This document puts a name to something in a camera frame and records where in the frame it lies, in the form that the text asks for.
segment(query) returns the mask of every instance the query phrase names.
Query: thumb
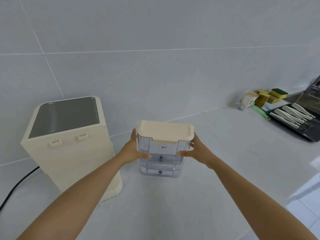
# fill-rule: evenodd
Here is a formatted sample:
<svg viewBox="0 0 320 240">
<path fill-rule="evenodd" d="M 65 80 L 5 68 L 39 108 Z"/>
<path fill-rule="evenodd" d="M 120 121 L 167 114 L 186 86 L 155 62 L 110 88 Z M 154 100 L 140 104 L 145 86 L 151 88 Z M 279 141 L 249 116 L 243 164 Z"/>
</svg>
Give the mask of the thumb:
<svg viewBox="0 0 320 240">
<path fill-rule="evenodd" d="M 148 153 L 140 152 L 139 153 L 139 158 L 149 159 L 149 158 L 151 158 L 151 155 L 148 154 Z"/>
<path fill-rule="evenodd" d="M 192 157 L 192 151 L 178 151 L 178 156 Z"/>
</svg>

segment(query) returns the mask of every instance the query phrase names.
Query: countertop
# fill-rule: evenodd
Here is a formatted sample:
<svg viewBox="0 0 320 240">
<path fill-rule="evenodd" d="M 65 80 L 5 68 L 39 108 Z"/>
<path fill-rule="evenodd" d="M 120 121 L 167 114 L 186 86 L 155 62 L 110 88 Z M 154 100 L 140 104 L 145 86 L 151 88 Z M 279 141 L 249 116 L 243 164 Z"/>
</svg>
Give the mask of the countertop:
<svg viewBox="0 0 320 240">
<path fill-rule="evenodd" d="M 194 125 L 209 149 L 283 206 L 318 173 L 314 167 L 320 160 L 318 143 L 252 109 L 242 112 L 229 106 L 172 122 Z M 111 137 L 116 153 L 129 138 L 130 133 Z M 36 166 L 32 159 L 1 166 L 0 202 Z M 98 204 L 78 240 L 236 240 L 250 229 L 216 174 L 192 158 L 186 159 L 178 178 L 144 176 L 138 161 L 120 173 L 121 193 Z M 38 169 L 19 185 L 0 213 L 0 239 L 18 237 L 59 194 Z"/>
</svg>

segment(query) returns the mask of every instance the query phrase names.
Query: forearm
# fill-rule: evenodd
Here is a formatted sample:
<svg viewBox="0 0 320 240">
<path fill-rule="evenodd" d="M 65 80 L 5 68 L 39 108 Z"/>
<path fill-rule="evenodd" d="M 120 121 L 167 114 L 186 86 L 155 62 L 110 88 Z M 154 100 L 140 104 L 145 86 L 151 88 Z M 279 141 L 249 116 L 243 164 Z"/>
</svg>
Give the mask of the forearm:
<svg viewBox="0 0 320 240">
<path fill-rule="evenodd" d="M 121 160 L 115 156 L 76 182 L 46 208 L 18 240 L 76 239 L 121 166 Z"/>
<path fill-rule="evenodd" d="M 214 154 L 207 166 L 222 184 L 260 240 L 317 238 L 285 208 Z"/>
</svg>

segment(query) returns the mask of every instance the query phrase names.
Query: green peeler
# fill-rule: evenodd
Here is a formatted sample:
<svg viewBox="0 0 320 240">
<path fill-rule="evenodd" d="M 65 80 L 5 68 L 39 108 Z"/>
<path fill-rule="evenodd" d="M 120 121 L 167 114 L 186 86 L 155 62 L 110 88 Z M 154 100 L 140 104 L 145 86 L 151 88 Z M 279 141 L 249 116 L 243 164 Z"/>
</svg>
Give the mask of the green peeler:
<svg viewBox="0 0 320 240">
<path fill-rule="evenodd" d="M 263 117 L 265 117 L 267 120 L 270 120 L 270 117 L 264 112 L 262 109 L 260 109 L 258 106 L 254 105 L 254 102 L 251 105 L 251 108 L 253 108 L 256 112 L 261 114 Z"/>
</svg>

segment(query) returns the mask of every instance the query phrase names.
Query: printed paper cup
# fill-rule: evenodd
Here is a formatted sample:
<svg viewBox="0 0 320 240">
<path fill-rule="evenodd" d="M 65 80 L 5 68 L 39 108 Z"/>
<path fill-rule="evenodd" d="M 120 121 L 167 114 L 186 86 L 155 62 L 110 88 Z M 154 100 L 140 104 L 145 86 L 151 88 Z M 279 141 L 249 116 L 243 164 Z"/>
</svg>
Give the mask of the printed paper cup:
<svg viewBox="0 0 320 240">
<path fill-rule="evenodd" d="M 257 99 L 259 95 L 252 91 L 246 91 L 244 93 L 244 97 L 241 100 L 239 110 L 247 111 L 248 108 L 253 104 L 253 102 Z"/>
</svg>

